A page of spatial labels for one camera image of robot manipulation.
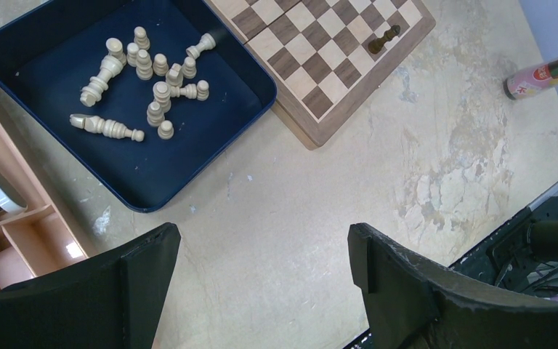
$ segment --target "dark blue plastic tray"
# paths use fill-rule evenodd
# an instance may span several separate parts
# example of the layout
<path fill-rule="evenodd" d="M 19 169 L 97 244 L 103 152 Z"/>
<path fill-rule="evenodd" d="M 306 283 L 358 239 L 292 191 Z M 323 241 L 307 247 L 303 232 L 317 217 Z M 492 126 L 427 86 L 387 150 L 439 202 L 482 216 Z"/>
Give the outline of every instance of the dark blue plastic tray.
<path fill-rule="evenodd" d="M 146 28 L 150 53 L 182 63 L 185 49 L 209 32 L 217 41 L 198 58 L 198 75 L 210 97 L 178 98 L 166 118 L 177 133 L 160 140 L 146 122 L 153 85 L 128 65 L 112 79 L 93 108 L 80 89 L 97 75 L 105 41 L 124 47 L 134 28 Z M 275 84 L 202 0 L 52 0 L 0 29 L 0 87 L 29 112 L 130 209 L 152 212 L 165 205 L 275 101 Z M 69 124 L 85 113 L 145 132 L 144 142 L 112 140 Z"/>

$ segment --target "wooden chessboard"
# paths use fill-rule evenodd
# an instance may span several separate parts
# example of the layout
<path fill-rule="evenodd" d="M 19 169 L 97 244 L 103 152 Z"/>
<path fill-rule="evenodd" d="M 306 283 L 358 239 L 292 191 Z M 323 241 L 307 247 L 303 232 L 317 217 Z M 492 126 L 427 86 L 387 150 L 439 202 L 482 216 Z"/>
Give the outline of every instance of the wooden chessboard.
<path fill-rule="evenodd" d="M 207 0 L 274 78 L 273 110 L 318 148 L 433 29 L 421 0 Z M 400 35 L 377 55 L 372 39 Z"/>

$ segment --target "brown chess piece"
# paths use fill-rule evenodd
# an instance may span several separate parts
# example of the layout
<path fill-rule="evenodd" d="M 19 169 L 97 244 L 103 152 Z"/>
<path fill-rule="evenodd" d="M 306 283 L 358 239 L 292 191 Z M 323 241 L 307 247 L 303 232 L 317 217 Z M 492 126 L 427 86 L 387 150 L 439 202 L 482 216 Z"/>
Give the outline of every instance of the brown chess piece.
<path fill-rule="evenodd" d="M 393 40 L 393 38 L 400 33 L 401 27 L 398 25 L 393 25 L 392 27 L 390 27 L 389 30 L 384 32 L 384 35 L 381 38 L 373 39 L 369 43 L 369 52 L 377 55 L 388 41 Z"/>

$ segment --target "dark square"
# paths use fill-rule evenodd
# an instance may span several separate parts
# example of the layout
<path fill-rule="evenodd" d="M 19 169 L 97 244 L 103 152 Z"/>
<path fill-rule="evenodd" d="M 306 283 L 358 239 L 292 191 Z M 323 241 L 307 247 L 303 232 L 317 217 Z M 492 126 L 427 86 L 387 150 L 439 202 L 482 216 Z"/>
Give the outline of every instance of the dark square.
<path fill-rule="evenodd" d="M 294 7 L 294 5 L 298 4 L 298 1 L 299 0 L 275 0 L 277 5 L 279 5 L 284 12 L 287 12 L 289 9 Z"/>
<path fill-rule="evenodd" d="M 410 25 L 405 21 L 405 18 L 403 18 L 399 11 L 396 11 L 394 14 L 392 14 L 392 16 L 390 16 L 390 18 L 388 18 L 386 21 L 391 27 L 393 25 L 398 25 L 401 27 L 399 37 L 403 36 L 403 34 L 410 28 Z"/>
<path fill-rule="evenodd" d="M 349 56 L 358 47 L 358 40 L 356 40 L 354 34 L 347 27 L 339 31 L 333 40 L 346 56 Z"/>
<path fill-rule="evenodd" d="M 324 45 L 331 40 L 331 36 L 326 33 L 324 28 L 322 28 L 320 23 L 317 21 L 309 24 L 309 26 L 302 31 L 302 35 L 307 39 L 311 46 L 313 46 L 315 51 L 324 47 Z"/>
<path fill-rule="evenodd" d="M 248 39 L 252 39 L 266 28 L 264 21 L 250 7 L 236 15 L 232 21 Z"/>
<path fill-rule="evenodd" d="M 394 4 L 395 7 L 399 8 L 403 6 L 403 4 L 406 3 L 408 0 L 390 0 L 390 1 L 392 1 L 392 4 Z"/>
<path fill-rule="evenodd" d="M 373 4 L 369 5 L 360 16 L 367 22 L 372 31 L 375 31 L 384 22 L 384 18 Z"/>
<path fill-rule="evenodd" d="M 320 56 L 317 52 L 315 55 L 311 56 L 311 58 L 308 59 L 302 67 L 316 84 L 322 82 L 322 80 L 332 71 L 331 67 L 326 64 L 322 56 Z"/>
<path fill-rule="evenodd" d="M 377 36 L 375 34 L 371 34 L 371 36 L 369 36 L 365 42 L 363 42 L 363 47 L 365 49 L 365 51 L 369 54 L 369 56 L 371 56 L 371 58 L 373 58 L 374 61 L 377 61 L 377 59 L 384 54 L 384 52 L 386 52 L 388 49 L 386 48 L 386 46 L 382 47 L 381 50 L 377 53 L 377 55 L 374 55 L 373 53 L 371 53 L 371 51 L 369 51 L 369 43 L 372 42 L 373 40 L 377 39 Z"/>
<path fill-rule="evenodd" d="M 298 35 L 298 28 L 292 23 L 292 21 L 283 14 L 275 22 L 271 23 L 268 28 L 272 33 L 277 36 L 277 39 L 281 41 L 281 44 L 287 44 L 290 40 L 294 39 Z"/>
<path fill-rule="evenodd" d="M 339 0 L 333 6 L 333 10 L 345 25 L 350 24 L 358 16 L 358 11 L 350 4 L 349 0 Z"/>
<path fill-rule="evenodd" d="M 324 91 L 316 86 L 309 94 L 302 99 L 302 102 L 311 110 L 316 118 L 321 118 L 324 113 L 333 106 Z"/>
<path fill-rule="evenodd" d="M 348 89 L 360 78 L 360 72 L 347 58 L 335 68 L 335 74 Z"/>
<path fill-rule="evenodd" d="M 326 0 L 302 0 L 302 3 L 308 8 L 315 19 L 322 17 L 331 8 Z"/>
<path fill-rule="evenodd" d="M 277 53 L 268 59 L 268 63 L 277 71 L 283 80 L 292 75 L 300 64 L 294 59 L 294 56 L 285 48 L 282 47 Z"/>

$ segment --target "worn table surface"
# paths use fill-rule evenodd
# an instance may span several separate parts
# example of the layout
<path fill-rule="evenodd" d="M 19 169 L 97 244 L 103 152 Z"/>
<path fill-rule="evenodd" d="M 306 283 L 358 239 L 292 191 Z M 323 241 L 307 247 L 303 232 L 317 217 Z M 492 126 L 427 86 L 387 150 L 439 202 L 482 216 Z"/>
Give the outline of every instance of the worn table surface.
<path fill-rule="evenodd" d="M 0 0 L 0 26 L 38 4 Z M 437 27 L 324 147 L 305 150 L 269 112 L 152 214 L 3 101 L 100 250 L 178 224 L 163 348 L 337 348 L 367 327 L 350 223 L 447 265 L 558 180 L 557 96 L 500 88 L 541 59 L 518 3 L 425 4 Z"/>

